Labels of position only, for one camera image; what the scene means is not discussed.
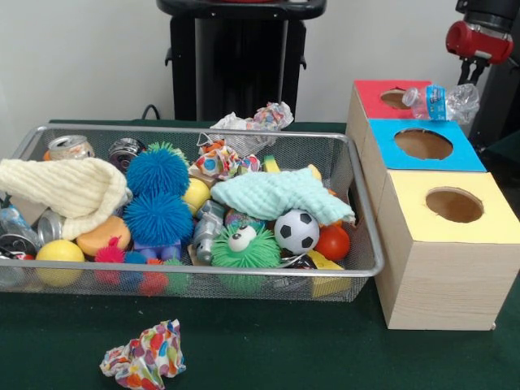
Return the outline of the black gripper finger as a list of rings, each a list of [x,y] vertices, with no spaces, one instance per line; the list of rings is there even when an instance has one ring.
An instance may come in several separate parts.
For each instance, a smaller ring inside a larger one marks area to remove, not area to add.
[[[470,74],[469,82],[473,85],[477,85],[479,77],[483,74],[483,71],[487,68],[486,62],[473,62],[471,64],[472,72]]]
[[[472,80],[471,67],[474,65],[473,59],[463,59],[461,61],[461,75],[458,80],[459,85],[466,85],[466,84],[474,84],[474,81]]]

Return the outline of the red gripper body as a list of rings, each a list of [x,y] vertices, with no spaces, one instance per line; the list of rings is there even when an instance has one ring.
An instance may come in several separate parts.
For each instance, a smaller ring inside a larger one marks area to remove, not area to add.
[[[455,22],[448,30],[445,46],[464,59],[476,57],[490,64],[503,63],[513,52],[513,23],[505,20]]]

